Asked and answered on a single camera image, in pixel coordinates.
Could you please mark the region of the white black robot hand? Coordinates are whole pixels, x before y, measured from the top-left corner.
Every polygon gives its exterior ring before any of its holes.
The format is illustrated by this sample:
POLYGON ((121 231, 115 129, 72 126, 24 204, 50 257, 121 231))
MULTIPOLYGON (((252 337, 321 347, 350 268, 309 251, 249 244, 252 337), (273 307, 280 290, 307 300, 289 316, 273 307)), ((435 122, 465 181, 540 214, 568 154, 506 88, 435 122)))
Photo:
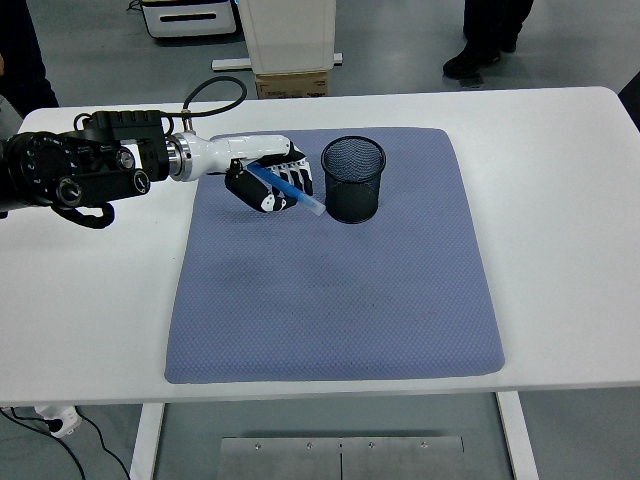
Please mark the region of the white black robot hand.
POLYGON ((204 140, 186 133, 181 180, 222 174, 225 187, 249 207, 264 213, 290 208, 313 196, 309 162, 282 135, 204 140))

